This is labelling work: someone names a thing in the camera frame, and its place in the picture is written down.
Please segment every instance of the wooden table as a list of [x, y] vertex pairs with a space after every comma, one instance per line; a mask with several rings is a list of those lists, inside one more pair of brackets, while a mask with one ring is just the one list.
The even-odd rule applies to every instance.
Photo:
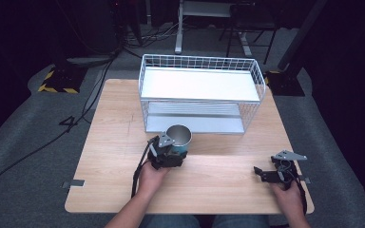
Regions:
[[[67, 211], [120, 211], [130, 199], [147, 140], [155, 135], [144, 132], [138, 81], [107, 80], [74, 176], [85, 185], [70, 187]], [[292, 147], [268, 89], [244, 135], [193, 135], [182, 167], [167, 174], [147, 213], [279, 214], [275, 196], [254, 166], [276, 170], [270, 157], [282, 149]], [[312, 213], [314, 204], [303, 186]]]

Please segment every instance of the gray carpet floor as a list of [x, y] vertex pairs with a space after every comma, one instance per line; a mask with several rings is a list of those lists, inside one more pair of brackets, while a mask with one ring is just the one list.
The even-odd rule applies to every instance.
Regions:
[[[220, 34], [221, 30], [215, 28], [187, 31], [182, 55], [224, 56], [227, 36], [218, 41]], [[268, 63], [259, 64], [262, 72], [277, 69], [296, 34], [296, 29], [279, 30]], [[130, 50], [141, 56], [174, 54], [174, 45], [175, 36], [171, 36], [149, 47]], [[254, 47], [252, 51], [261, 63], [265, 48]], [[232, 47], [230, 57], [244, 57], [239, 46]], [[140, 64], [141, 59], [123, 51], [109, 68], [106, 78], [138, 79]], [[0, 128], [0, 172], [55, 139], [67, 129], [59, 122], [69, 116], [79, 118], [100, 92], [94, 85], [101, 76], [102, 66], [88, 70], [79, 94], [38, 92], [51, 67], [47, 66], [29, 80], [31, 96]], [[308, 187], [316, 207], [307, 218], [313, 227], [365, 227], [363, 186], [318, 112], [307, 72], [302, 70], [298, 79], [305, 97], [275, 96], [274, 99], [295, 152], [309, 158], [300, 163], [302, 173], [312, 181]], [[95, 104], [86, 119], [92, 120], [94, 108]], [[61, 185], [73, 179], [88, 130], [89, 123], [81, 120], [69, 133], [0, 177], [0, 227], [103, 227], [113, 217], [111, 214], [71, 214], [64, 208], [67, 189]], [[270, 216], [271, 224], [284, 222], [283, 216]]]

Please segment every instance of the metal cup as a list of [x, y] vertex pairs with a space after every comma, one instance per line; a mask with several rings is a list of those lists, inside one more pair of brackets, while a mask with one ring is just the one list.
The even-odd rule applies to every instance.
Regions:
[[165, 134], [175, 141], [171, 147], [171, 151], [179, 154], [188, 151], [188, 146], [192, 139], [192, 133], [188, 127], [184, 125], [172, 125], [168, 127]]

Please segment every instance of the wire basket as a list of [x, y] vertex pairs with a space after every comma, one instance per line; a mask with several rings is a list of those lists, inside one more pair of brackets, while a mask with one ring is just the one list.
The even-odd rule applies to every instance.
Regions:
[[146, 132], [243, 134], [265, 95], [254, 59], [144, 55], [139, 94]]

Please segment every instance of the chair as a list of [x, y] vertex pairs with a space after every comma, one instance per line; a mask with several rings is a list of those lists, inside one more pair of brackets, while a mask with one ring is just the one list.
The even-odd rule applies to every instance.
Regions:
[[[239, 32], [245, 35], [245, 32], [255, 31], [259, 32], [259, 35], [253, 41], [251, 46], [268, 47], [265, 59], [263, 61], [263, 63], [266, 64], [279, 26], [277, 24], [278, 17], [271, 13], [269, 7], [264, 1], [265, 0], [239, 1], [235, 5], [230, 6], [230, 20], [227, 25], [227, 27], [230, 28], [230, 35], [227, 45], [226, 57], [229, 56], [234, 32]], [[221, 40], [227, 27], [224, 28], [219, 40]], [[255, 43], [265, 31], [273, 31], [269, 45], [255, 45]]]

